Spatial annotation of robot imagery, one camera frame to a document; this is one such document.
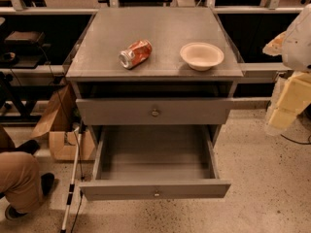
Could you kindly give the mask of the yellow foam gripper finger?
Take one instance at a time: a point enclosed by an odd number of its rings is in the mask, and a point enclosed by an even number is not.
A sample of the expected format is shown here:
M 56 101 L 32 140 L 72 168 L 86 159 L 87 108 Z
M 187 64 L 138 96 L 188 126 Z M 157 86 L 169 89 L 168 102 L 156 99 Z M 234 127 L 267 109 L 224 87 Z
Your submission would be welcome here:
M 264 130 L 268 135 L 284 133 L 311 104 L 311 74 L 294 72 L 274 85 Z

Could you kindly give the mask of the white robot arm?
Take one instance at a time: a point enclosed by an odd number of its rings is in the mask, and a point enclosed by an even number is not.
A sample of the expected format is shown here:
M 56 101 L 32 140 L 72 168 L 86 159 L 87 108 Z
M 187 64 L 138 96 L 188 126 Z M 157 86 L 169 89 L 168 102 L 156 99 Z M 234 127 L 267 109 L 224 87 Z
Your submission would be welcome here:
M 307 5 L 287 30 L 262 50 L 282 56 L 283 64 L 294 72 L 275 84 L 265 118 L 265 132 L 275 136 L 286 131 L 311 104 L 311 5 Z

